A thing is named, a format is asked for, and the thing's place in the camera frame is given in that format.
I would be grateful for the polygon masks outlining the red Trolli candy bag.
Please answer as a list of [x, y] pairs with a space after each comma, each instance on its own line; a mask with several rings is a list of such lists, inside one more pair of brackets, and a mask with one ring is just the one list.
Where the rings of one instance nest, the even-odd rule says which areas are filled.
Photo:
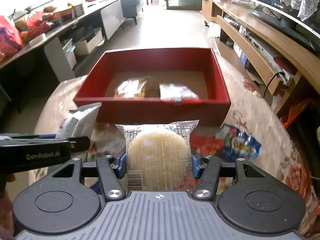
[[190, 146], [200, 156], [217, 156], [224, 147], [224, 141], [221, 139], [191, 135]]

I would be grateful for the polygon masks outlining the clear round cake packet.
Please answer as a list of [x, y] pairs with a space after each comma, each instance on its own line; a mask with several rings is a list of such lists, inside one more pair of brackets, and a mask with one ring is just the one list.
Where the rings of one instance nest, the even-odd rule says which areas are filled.
[[128, 191], [195, 189], [190, 134], [199, 120], [120, 125], [126, 141]]

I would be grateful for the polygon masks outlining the silver white snack pouch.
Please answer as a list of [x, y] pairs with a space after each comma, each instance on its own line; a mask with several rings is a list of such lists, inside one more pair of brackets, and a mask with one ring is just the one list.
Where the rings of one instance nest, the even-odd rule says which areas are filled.
[[96, 102], [70, 110], [61, 122], [55, 138], [88, 137], [91, 139], [94, 124], [101, 106], [101, 102]]

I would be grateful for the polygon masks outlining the red white snack packet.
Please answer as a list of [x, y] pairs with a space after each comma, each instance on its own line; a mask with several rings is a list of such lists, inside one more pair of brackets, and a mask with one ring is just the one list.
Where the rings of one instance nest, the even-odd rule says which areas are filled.
[[174, 83], [160, 83], [160, 100], [173, 101], [174, 103], [182, 103], [182, 101], [199, 101], [200, 97], [194, 93], [189, 87]]

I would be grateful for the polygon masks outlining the silver duck snack packet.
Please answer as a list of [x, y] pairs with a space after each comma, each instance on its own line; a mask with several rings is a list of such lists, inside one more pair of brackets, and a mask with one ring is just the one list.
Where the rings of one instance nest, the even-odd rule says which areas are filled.
[[125, 148], [125, 138], [118, 129], [94, 130], [91, 136], [91, 146], [87, 152], [87, 161], [96, 161], [105, 155], [116, 156]]

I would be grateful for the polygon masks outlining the blue cookie snack bag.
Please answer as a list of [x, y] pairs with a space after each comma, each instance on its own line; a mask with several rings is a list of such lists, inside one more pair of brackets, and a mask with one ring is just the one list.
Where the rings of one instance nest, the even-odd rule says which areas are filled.
[[224, 146], [220, 150], [219, 156], [227, 162], [235, 162], [238, 158], [254, 161], [261, 148], [261, 144], [255, 137], [229, 124], [223, 124], [219, 128], [215, 139], [223, 141]]

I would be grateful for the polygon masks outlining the red cardboard box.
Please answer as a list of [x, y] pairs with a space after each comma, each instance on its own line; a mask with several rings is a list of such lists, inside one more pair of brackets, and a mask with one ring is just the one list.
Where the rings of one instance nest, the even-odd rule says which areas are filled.
[[105, 52], [74, 97], [100, 102], [100, 122], [219, 126], [231, 105], [213, 50], [155, 48]]

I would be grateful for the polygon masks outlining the long grey side table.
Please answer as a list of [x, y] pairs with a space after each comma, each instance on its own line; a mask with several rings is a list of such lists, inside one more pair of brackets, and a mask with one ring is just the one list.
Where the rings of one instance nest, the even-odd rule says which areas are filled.
[[46, 38], [37, 42], [33, 46], [25, 46], [21, 51], [15, 54], [10, 60], [1, 64], [1, 77], [8, 78], [5, 71], [11, 74], [18, 74], [22, 70], [19, 60], [26, 63], [27, 56], [37, 51], [42, 51], [50, 65], [50, 68], [57, 80], [62, 82], [75, 78], [75, 68], [71, 68], [65, 57], [60, 38], [66, 33], [80, 25], [88, 23], [95, 29], [101, 29], [102, 41], [109, 40], [112, 35], [124, 22], [123, 11], [120, 0], [106, 0], [90, 6], [85, 10], [85, 14], [68, 23], [60, 25], [46, 34]]

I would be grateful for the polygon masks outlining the red plastic bag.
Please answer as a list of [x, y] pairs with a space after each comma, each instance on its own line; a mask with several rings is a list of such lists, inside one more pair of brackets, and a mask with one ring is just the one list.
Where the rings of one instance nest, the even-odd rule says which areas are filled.
[[1, 53], [12, 56], [23, 48], [23, 42], [16, 27], [5, 17], [0, 16]]

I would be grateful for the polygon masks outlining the white storage bin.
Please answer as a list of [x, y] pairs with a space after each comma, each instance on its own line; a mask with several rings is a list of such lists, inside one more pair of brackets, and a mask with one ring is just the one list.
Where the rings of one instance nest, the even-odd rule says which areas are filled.
[[63, 52], [66, 56], [66, 59], [69, 63], [69, 66], [71, 69], [74, 68], [74, 66], [76, 65], [76, 58], [75, 58], [75, 45], [73, 44], [73, 39], [69, 38], [67, 40], [64, 40], [62, 43], [62, 49]]

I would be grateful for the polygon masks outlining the blue white carton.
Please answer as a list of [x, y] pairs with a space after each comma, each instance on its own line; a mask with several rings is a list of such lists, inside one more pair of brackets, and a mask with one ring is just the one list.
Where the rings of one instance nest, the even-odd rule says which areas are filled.
[[244, 52], [240, 49], [240, 47], [236, 43], [234, 43], [233, 49], [236, 52], [240, 61], [242, 62], [242, 65], [244, 66], [244, 68], [248, 69], [250, 62], [249, 62], [247, 56], [244, 54]]

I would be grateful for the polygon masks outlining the white cardboard box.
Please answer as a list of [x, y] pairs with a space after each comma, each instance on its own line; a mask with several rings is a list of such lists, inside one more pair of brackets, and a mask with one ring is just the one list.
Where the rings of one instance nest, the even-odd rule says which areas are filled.
[[77, 56], [83, 56], [90, 54], [97, 46], [103, 43], [105, 38], [102, 35], [101, 28], [93, 29], [93, 32], [86, 38], [76, 42], [75, 54]]

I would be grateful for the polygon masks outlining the wooden TV stand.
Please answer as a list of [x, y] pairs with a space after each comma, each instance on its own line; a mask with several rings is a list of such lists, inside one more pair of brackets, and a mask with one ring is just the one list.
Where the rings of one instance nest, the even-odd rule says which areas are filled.
[[277, 116], [284, 115], [291, 106], [312, 97], [311, 87], [319, 93], [319, 58], [297, 42], [257, 19], [246, 8], [227, 0], [221, 2], [203, 0], [201, 14], [206, 23], [215, 22], [220, 25], [220, 41], [226, 42], [227, 38], [231, 38], [240, 47], [263, 82], [270, 83], [268, 90], [271, 95], [276, 95], [278, 90], [284, 88], [278, 79], [272, 79], [276, 71], [253, 47], [253, 44], [223, 17], [225, 15], [231, 16], [232, 19], [280, 52], [296, 67], [297, 73], [293, 77], [293, 81], [274, 110]]

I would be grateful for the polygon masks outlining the grey sofa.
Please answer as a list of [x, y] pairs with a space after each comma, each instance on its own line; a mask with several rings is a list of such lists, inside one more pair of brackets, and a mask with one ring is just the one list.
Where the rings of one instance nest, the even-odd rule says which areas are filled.
[[137, 15], [143, 10], [143, 0], [120, 0], [123, 16], [126, 19], [133, 19], [137, 25]]

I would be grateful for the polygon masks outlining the black television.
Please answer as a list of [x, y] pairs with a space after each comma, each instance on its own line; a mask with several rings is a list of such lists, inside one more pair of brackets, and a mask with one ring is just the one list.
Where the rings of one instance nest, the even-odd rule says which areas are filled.
[[298, 16], [299, 10], [279, 0], [252, 1], [258, 5], [250, 10], [255, 17], [319, 56], [319, 4], [310, 17], [302, 20]]

